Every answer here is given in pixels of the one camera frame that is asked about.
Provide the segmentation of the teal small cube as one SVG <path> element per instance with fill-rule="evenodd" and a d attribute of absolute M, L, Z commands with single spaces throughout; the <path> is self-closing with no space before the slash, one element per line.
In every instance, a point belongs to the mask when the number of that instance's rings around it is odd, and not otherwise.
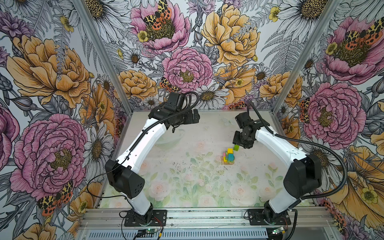
<path fill-rule="evenodd" d="M 235 161 L 235 156 L 234 156 L 234 154 L 228 154 L 228 156 L 227 156 L 227 160 L 228 160 L 228 162 L 234 162 L 234 161 Z"/>

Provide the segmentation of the green owl number toy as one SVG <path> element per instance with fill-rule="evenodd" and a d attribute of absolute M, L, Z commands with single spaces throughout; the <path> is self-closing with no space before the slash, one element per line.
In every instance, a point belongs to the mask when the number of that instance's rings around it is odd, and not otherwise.
<path fill-rule="evenodd" d="M 222 157 L 222 164 L 223 165 L 233 165 L 234 163 L 235 163 L 234 154 L 224 153 L 224 155 Z"/>

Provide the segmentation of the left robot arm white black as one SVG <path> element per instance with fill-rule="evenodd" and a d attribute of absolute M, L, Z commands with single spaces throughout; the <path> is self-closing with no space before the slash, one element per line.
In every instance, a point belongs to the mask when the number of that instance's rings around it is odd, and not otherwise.
<path fill-rule="evenodd" d="M 143 188 L 145 180 L 139 175 L 141 166 L 159 138 L 170 128 L 197 124 L 200 120 L 195 108 L 200 97 L 195 92 L 170 93 L 168 99 L 153 108 L 143 129 L 133 143 L 116 160 L 105 165 L 108 182 L 131 205 L 127 219 L 141 226 L 155 220 L 153 204 Z"/>

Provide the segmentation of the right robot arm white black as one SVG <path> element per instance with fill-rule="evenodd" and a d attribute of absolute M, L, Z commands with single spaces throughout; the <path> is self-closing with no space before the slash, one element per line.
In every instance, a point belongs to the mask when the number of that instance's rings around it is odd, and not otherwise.
<path fill-rule="evenodd" d="M 301 203 L 306 194 L 322 185 L 321 161 L 315 155 L 308 155 L 294 147 L 262 118 L 253 120 L 249 113 L 243 112 L 235 120 L 241 131 L 235 132 L 233 144 L 250 149 L 258 141 L 288 169 L 283 179 L 283 189 L 264 205 L 263 220 L 273 224 Z"/>

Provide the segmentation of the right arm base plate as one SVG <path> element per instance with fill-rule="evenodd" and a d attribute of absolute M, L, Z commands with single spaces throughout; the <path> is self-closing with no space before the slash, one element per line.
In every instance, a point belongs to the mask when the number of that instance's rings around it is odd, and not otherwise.
<path fill-rule="evenodd" d="M 289 226 L 292 224 L 287 211 L 276 214 L 269 209 L 248 209 L 245 213 L 245 219 L 249 220 L 251 226 Z"/>

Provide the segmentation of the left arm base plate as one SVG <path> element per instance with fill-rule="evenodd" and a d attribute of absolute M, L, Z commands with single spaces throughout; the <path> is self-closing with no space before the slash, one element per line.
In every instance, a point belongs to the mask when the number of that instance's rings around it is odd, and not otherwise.
<path fill-rule="evenodd" d="M 125 227 L 164 227 L 167 222 L 167 210 L 149 210 L 144 216 L 134 210 L 128 211 L 124 217 Z"/>

